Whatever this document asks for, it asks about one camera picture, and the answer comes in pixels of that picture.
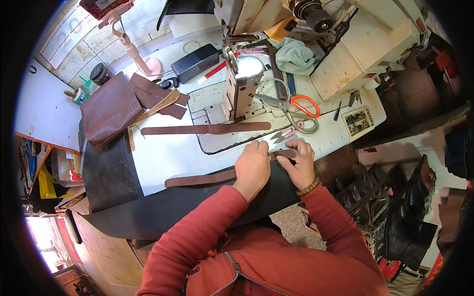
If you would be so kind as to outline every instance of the zipper pull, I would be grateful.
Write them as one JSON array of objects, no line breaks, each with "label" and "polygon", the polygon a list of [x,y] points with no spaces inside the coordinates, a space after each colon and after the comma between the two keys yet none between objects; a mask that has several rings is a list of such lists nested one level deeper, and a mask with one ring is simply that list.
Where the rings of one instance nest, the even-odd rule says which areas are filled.
[{"label": "zipper pull", "polygon": [[232,266],[234,267],[234,272],[236,273],[236,275],[241,275],[242,272],[240,271],[240,264],[238,262],[232,262]]}]

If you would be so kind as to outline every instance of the red jacket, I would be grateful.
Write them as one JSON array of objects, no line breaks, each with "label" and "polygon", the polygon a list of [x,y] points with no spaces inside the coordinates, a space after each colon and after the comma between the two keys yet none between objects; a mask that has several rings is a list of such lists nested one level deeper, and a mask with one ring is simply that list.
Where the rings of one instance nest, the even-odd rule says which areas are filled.
[{"label": "red jacket", "polygon": [[329,191],[319,185],[302,200],[326,251],[292,247],[271,228],[244,225],[228,230],[222,252],[210,254],[248,207],[236,189],[223,186],[155,243],[137,296],[237,289],[242,295],[389,295],[364,236]]}]

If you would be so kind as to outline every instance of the orange scissors handle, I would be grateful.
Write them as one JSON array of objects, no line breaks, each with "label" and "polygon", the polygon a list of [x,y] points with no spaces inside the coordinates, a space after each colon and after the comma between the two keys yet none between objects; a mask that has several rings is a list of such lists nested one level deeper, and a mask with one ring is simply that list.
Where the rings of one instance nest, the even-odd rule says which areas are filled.
[{"label": "orange scissors handle", "polygon": [[[308,102],[310,102],[311,104],[313,104],[313,106],[316,108],[316,115],[312,114],[311,112],[309,112],[308,110],[306,110],[305,108],[303,108],[303,106],[301,106],[300,104],[298,104],[297,102],[295,102],[296,100],[298,99],[305,99],[307,100]],[[308,116],[311,116],[313,118],[318,118],[320,115],[321,115],[321,110],[319,109],[319,106],[316,104],[316,102],[311,99],[310,97],[307,97],[307,96],[303,96],[303,95],[299,95],[299,96],[294,96],[290,99],[290,104],[292,104],[293,106],[295,106],[296,108],[298,108],[299,110],[303,111],[304,113],[306,113]]]}]

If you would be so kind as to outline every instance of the brown leather bag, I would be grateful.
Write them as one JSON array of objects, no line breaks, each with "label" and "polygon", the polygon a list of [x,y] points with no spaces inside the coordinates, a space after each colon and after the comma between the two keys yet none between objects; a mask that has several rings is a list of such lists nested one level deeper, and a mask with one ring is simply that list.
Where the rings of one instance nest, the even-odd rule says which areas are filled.
[{"label": "brown leather bag", "polygon": [[143,114],[143,109],[120,72],[81,105],[81,114],[87,141],[103,151],[128,124]]}]

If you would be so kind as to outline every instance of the person's left hand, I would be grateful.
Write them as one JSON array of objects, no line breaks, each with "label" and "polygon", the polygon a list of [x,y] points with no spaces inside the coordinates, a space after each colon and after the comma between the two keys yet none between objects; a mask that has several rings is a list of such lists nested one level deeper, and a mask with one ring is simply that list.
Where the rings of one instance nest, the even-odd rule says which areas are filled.
[{"label": "person's left hand", "polygon": [[250,203],[262,190],[270,177],[270,159],[268,143],[253,140],[245,146],[244,151],[236,161],[235,168],[237,189]]}]

